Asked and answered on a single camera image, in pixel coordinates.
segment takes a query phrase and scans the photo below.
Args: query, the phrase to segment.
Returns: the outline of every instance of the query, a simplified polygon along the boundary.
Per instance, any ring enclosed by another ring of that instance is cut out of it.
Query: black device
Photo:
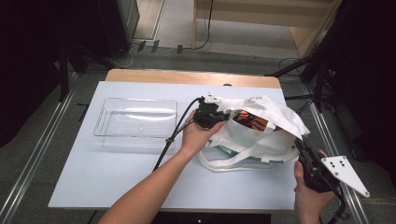
[[[211,129],[218,122],[228,120],[230,117],[230,114],[224,114],[224,112],[218,111],[218,105],[205,103],[205,97],[202,97],[199,103],[193,120],[205,129]]]
[[[319,153],[314,153],[305,141],[297,138],[294,144],[300,151],[298,160],[304,167],[304,182],[306,186],[318,193],[337,189],[340,181],[332,176],[329,170],[320,162],[322,156]]]

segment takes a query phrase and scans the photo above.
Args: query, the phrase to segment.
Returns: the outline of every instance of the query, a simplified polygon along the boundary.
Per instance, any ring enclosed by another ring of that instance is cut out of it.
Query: desk leg
[[[191,47],[195,49],[196,32],[197,32],[197,1],[194,0],[194,10],[192,18],[192,37],[191,37]]]

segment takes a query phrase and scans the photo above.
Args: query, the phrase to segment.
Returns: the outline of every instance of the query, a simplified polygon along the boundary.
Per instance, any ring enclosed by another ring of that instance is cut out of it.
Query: person's left hand
[[[195,110],[190,113],[189,117],[186,119],[186,123],[192,121],[194,113]],[[223,122],[217,123],[211,129],[204,129],[195,122],[189,124],[183,130],[183,140],[180,151],[186,152],[189,156],[193,157],[205,146],[209,137],[218,132],[222,126]]]

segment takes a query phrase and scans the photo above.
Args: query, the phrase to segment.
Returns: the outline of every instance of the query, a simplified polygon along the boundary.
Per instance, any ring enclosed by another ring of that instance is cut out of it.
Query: white mounting bracket
[[[219,97],[212,95],[212,93],[208,92],[205,97],[205,103],[207,104],[221,103],[221,99]]]
[[[356,190],[363,197],[370,197],[370,192],[361,183],[361,179],[346,156],[326,157],[322,158],[321,162],[335,178]]]

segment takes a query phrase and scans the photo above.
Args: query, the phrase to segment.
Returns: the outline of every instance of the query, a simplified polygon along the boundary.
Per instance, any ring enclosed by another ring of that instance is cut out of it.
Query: bag strap
[[[197,157],[200,160],[201,164],[209,170],[212,171],[237,171],[237,170],[260,170],[260,171],[272,171],[274,169],[271,163],[242,163],[240,161],[251,156],[253,152],[253,148],[247,148],[246,150],[239,152],[234,157],[226,160],[214,160],[210,161],[205,156],[205,153],[201,150]]]

